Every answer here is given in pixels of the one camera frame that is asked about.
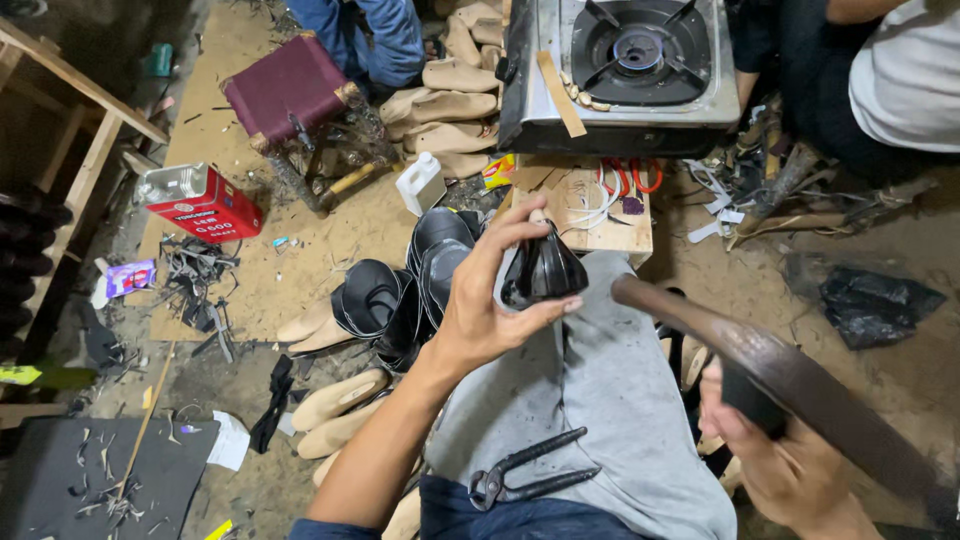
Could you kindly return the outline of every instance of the hand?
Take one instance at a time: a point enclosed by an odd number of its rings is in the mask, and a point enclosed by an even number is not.
[[[521,239],[546,236],[549,231],[544,223],[527,222],[530,212],[545,206],[541,195],[499,217],[453,272],[444,321],[424,345],[439,367],[452,368],[455,375],[464,377],[583,304],[579,296],[570,296],[511,313],[493,299],[503,252]]]
[[[743,484],[764,516],[804,539],[877,538],[873,524],[850,492],[844,458],[807,425],[791,417],[786,435],[771,441],[735,408],[720,401],[719,358],[700,382],[700,429],[722,437],[740,458]]]

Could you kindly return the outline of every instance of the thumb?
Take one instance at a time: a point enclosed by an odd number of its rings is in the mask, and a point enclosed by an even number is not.
[[[523,336],[533,335],[534,332],[549,325],[567,313],[579,309],[584,299],[579,296],[568,296],[561,300],[548,300],[527,307],[516,313],[511,322],[514,331]]]
[[[713,416],[714,426],[740,458],[747,481],[766,495],[790,489],[796,474],[779,445],[732,407],[723,407]]]

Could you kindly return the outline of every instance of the pliers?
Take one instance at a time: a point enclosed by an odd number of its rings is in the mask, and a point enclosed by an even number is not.
[[[541,495],[560,491],[561,489],[597,476],[601,467],[557,475],[549,479],[529,483],[516,489],[507,487],[503,483],[503,478],[508,471],[524,463],[533,461],[542,455],[549,454],[562,446],[568,445],[585,434],[587,434],[586,427],[561,433],[556,437],[549,438],[515,454],[508,455],[494,465],[489,472],[477,471],[473,473],[473,476],[470,477],[470,486],[468,487],[468,495],[473,507],[486,512],[493,508],[493,504],[497,501],[503,501],[505,503],[527,501]],[[483,493],[477,491],[478,486],[483,487]]]
[[[640,162],[642,160],[647,160],[653,166],[654,170],[657,171],[657,179],[654,181],[654,184],[650,187],[644,187],[643,184],[640,182],[639,168],[640,168]],[[657,160],[654,160],[652,158],[649,158],[649,159],[630,158],[629,165],[630,165],[630,172],[634,177],[634,185],[636,186],[637,191],[639,191],[640,193],[653,193],[654,191],[657,190],[658,187],[660,187],[660,184],[663,182],[663,171],[660,170],[660,164],[657,162]],[[623,170],[623,165],[620,163],[619,158],[602,158],[600,159],[600,166],[601,167],[609,166],[611,169],[613,169],[613,172],[615,172],[617,175],[620,176],[620,192],[615,194],[616,197],[623,197],[630,192],[630,181],[627,179],[627,173],[626,171]],[[601,178],[601,175],[600,175],[600,171],[598,170],[597,181],[599,181],[600,178]],[[604,189],[607,190],[607,193],[614,195],[612,187],[606,184],[601,184],[601,185],[603,186]]]

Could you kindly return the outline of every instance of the black rubber sheet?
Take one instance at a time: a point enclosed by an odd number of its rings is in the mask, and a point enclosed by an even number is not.
[[[93,509],[90,516],[75,514],[96,500],[99,490],[108,489],[123,478],[141,422],[140,418],[24,422],[22,438],[0,493],[0,524],[3,524],[0,538],[37,540],[52,536],[57,540],[105,540],[113,534],[113,529],[107,530],[109,518],[105,505]],[[147,531],[159,522],[164,523],[149,536],[150,540],[172,540],[180,536],[186,511],[220,427],[219,422],[189,424],[201,431],[183,433],[180,426],[184,424],[174,423],[174,436],[181,445],[168,440],[170,427],[166,419],[155,418],[147,425],[131,473],[131,478],[143,487],[130,497],[136,509],[144,514],[139,522],[131,516],[120,525],[121,539],[148,538]],[[83,453],[85,466],[81,467],[77,464],[77,450],[84,440],[84,428],[90,428],[90,439]],[[107,480],[101,450],[114,433],[116,438],[108,448],[107,460],[116,480]],[[82,501],[82,497],[72,497],[67,488],[82,490],[84,472],[89,492]]]

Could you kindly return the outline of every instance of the metal pliers handle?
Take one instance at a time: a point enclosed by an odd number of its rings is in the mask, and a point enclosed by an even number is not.
[[[473,507],[485,512],[493,508],[493,504],[497,501],[507,503],[512,501],[527,501],[541,495],[560,491],[561,489],[597,476],[601,467],[557,475],[518,488],[507,487],[503,481],[503,477],[507,474],[507,471],[515,469],[529,461],[533,461],[542,455],[549,454],[562,446],[566,446],[585,434],[587,434],[586,427],[561,433],[556,437],[549,438],[515,454],[508,455],[494,465],[489,472],[477,471],[473,473],[473,476],[470,477],[470,486],[468,486],[470,502],[473,504]],[[481,486],[484,490],[483,493],[477,490],[477,488]]]

